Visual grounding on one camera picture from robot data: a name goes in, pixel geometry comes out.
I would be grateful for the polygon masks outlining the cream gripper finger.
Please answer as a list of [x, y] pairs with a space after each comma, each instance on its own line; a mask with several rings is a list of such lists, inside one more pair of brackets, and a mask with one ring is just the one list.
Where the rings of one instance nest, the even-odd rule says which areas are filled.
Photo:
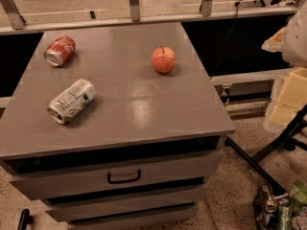
[[284, 33], [285, 29], [280, 29], [262, 44], [261, 49], [271, 53], [281, 52]]
[[298, 68], [279, 78], [272, 93], [269, 120], [272, 124], [284, 127], [307, 104], [307, 69]]

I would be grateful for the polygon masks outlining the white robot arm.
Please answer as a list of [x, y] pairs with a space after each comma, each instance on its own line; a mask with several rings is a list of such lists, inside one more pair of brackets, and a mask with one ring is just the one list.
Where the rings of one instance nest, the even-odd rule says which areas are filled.
[[307, 3], [296, 12], [287, 26], [267, 39], [262, 50], [280, 52], [294, 70], [278, 77], [267, 110], [269, 122], [284, 127], [307, 104]]

